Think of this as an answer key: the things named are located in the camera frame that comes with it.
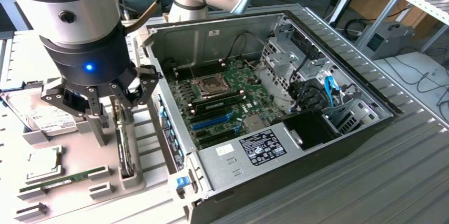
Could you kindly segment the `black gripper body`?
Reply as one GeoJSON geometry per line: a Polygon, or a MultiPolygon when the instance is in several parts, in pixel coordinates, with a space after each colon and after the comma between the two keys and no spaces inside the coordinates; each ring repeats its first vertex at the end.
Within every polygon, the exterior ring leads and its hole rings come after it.
{"type": "Polygon", "coordinates": [[[126,89],[137,72],[130,61],[123,25],[117,23],[111,32],[99,40],[79,45],[57,45],[39,37],[66,89],[83,96],[95,88],[99,97],[110,96],[109,83],[126,89]]]}

